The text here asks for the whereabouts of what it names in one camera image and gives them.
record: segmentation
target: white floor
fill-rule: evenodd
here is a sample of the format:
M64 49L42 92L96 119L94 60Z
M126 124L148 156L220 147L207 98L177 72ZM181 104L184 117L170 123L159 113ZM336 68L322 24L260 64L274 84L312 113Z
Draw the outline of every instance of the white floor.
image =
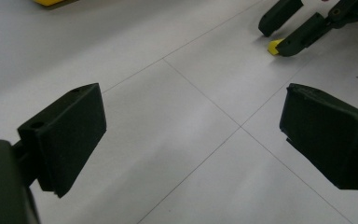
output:
M285 142L289 83L358 107L358 25L295 57L257 24L276 0L0 1L0 139L75 87L99 82L108 130L62 199L32 190L42 223L358 223L338 190Z

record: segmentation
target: floor tile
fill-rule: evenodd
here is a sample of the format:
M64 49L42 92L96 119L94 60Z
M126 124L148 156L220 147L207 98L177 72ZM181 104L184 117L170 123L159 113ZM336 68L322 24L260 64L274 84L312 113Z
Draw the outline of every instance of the floor tile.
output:
M43 223L137 223L239 126L160 61L103 95L108 130Z
M337 32L340 35L326 42L324 52L290 82L326 91L358 107L358 25L348 25ZM244 129L350 221L358 223L358 191L336 189L285 142L285 135L279 130L285 96L286 89L283 88L243 126Z
M100 82L106 91L255 2L0 2L0 138L18 139L12 130L68 90Z
M285 30L294 30L298 25L288 22L283 32L272 38L263 37L257 29L258 22L274 3L260 2L166 58L239 124L321 50L316 46L295 58L274 58L267 53L270 40L282 38ZM307 15L310 8L313 7L299 14Z
M350 222L240 129L141 223Z

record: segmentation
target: yellow block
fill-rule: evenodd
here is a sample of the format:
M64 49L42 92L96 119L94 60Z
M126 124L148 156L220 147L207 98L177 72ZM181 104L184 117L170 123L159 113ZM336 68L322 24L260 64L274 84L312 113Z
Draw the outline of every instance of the yellow block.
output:
M34 1L36 1L40 5L48 7L48 6L54 5L56 3L62 2L63 0L34 0Z
M273 40L271 42L269 42L268 44L268 52L272 55L277 55L279 54L279 51L277 51L277 46L283 41L283 39L279 39L279 40Z

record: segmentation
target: yellow object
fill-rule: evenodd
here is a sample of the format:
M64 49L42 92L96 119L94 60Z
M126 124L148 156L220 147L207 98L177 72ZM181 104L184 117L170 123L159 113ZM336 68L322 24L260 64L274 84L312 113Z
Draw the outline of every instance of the yellow object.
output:
M277 55L279 54L279 51L277 50L277 46L283 41L283 39L279 39L279 40L273 40L271 42L269 42L268 44L268 52L272 55Z
M43 5L45 7L54 5L56 3L62 2L63 0L35 0L40 5Z

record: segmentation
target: yellow tip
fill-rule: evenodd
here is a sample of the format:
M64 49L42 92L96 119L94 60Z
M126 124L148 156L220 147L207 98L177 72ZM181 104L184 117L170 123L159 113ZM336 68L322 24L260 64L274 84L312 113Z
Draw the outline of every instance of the yellow tip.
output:
M43 5L45 7L54 5L56 3L62 2L63 0L35 0L36 3L39 3L40 5Z
M268 52L272 55L277 55L279 54L279 51L277 51L277 46L283 41L283 39L279 39L279 40L273 40L271 42L269 42L268 44Z

